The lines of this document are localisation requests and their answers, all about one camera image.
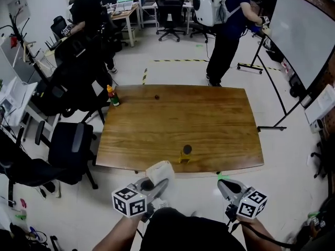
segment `laptop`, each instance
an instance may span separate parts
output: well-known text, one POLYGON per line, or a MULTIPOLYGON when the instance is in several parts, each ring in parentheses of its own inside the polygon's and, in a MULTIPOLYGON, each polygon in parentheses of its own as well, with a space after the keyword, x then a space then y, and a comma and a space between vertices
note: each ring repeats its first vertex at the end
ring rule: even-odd
POLYGON ((117 0, 115 12, 131 10, 134 0, 117 0))

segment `whiteboard stand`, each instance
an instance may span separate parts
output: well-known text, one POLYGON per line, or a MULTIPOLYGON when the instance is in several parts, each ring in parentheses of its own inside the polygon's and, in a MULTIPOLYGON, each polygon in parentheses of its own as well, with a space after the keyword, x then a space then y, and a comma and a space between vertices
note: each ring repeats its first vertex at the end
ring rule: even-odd
POLYGON ((258 127, 257 127, 257 130, 258 130, 258 132, 261 132, 262 129, 267 129, 267 130, 280 130, 280 131, 283 131, 283 130, 286 129, 287 127, 279 127, 278 125, 279 125, 282 121, 284 121, 284 120, 286 119, 286 117, 289 116, 289 115, 291 114, 291 112, 293 112, 294 109, 297 108, 298 105, 299 105, 299 104, 306 98, 306 96, 308 95, 308 90, 310 90, 310 88, 312 87, 312 85, 310 85, 309 88, 306 90, 306 93, 305 93, 304 97, 301 98, 301 99, 296 103, 296 105, 294 105, 294 106, 292 107, 292 109, 289 110, 289 111, 287 112, 286 109, 285 109, 285 106, 284 106, 284 104, 283 104, 282 98, 281 98, 281 96, 280 96, 280 94, 279 94, 279 92, 278 92, 278 89, 277 89, 275 83, 273 82, 270 73, 269 73, 268 70, 266 69, 266 67, 265 67, 265 65, 264 65, 264 63, 263 63, 263 61, 261 60, 261 58, 260 58, 260 56, 259 56, 259 52, 260 52, 260 50, 261 50, 261 48, 262 48, 262 46, 263 46, 263 43, 264 43, 264 40, 265 40, 266 37, 268 37, 268 38, 271 40, 271 38, 270 38, 268 35, 264 34, 264 36, 262 37, 262 41, 260 42, 260 45, 259 45, 259 47, 258 47, 258 49, 257 49, 256 54, 255 54, 255 57, 254 57, 253 60, 252 60, 252 63, 251 63, 250 65, 247 65, 247 64, 244 64, 244 63, 238 63, 238 64, 237 64, 237 69, 239 70, 239 69, 241 69, 241 67, 245 67, 245 68, 250 68, 250 69, 258 70, 258 71, 260 72, 260 74, 262 74, 262 70, 263 70, 263 69, 261 69, 261 68, 259 68, 259 67, 255 67, 255 66, 253 66, 254 63, 255 63, 256 58, 258 58, 258 59, 260 60, 260 62, 261 62, 261 64, 262 64, 262 66, 263 66, 263 68, 264 68, 266 74, 268 75, 268 77, 269 77, 269 79, 270 79, 270 81, 271 81, 271 84, 272 84, 274 90, 276 91, 277 97, 278 97, 278 99, 279 99, 279 101, 280 101, 280 103, 281 103, 281 105, 282 105, 282 108, 283 108, 284 116, 283 116, 283 118, 282 118, 281 120, 279 120, 274 126, 272 126, 272 127, 258 126, 258 127))

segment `black shirt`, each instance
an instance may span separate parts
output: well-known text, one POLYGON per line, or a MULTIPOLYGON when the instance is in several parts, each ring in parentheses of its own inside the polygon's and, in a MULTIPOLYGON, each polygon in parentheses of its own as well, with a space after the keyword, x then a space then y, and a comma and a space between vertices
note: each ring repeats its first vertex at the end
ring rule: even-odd
MULTIPOLYGON (((227 10, 232 12, 243 2, 250 4, 250 0, 226 0, 227 10)), ((245 31, 247 23, 248 19, 244 16, 242 8, 240 8, 229 17, 225 24, 222 25, 220 31, 229 39, 238 39, 245 31)))
POLYGON ((74 24, 85 22, 85 33, 94 37, 102 23, 101 0, 75 0, 72 8, 72 21, 74 24))

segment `brick wall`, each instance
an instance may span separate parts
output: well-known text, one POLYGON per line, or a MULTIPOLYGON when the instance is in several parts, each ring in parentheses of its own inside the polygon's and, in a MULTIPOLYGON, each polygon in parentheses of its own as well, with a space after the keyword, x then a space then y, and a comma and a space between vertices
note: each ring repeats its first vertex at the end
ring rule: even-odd
MULTIPOLYGON (((329 16, 335 19, 335 2, 332 0, 307 0, 326 12, 329 16)), ((332 55, 328 69, 323 74, 321 80, 312 90, 312 96, 317 97, 327 84, 333 85, 335 81, 335 54, 332 55)), ((335 108, 332 109, 325 117, 327 131, 335 133, 335 108)))

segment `whiteboard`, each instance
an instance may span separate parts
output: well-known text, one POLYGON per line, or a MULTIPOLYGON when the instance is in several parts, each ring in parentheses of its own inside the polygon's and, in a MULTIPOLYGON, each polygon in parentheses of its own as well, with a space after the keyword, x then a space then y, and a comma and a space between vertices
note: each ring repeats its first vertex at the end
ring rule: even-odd
POLYGON ((277 0, 270 39, 307 89, 335 46, 335 21, 305 0, 277 0))

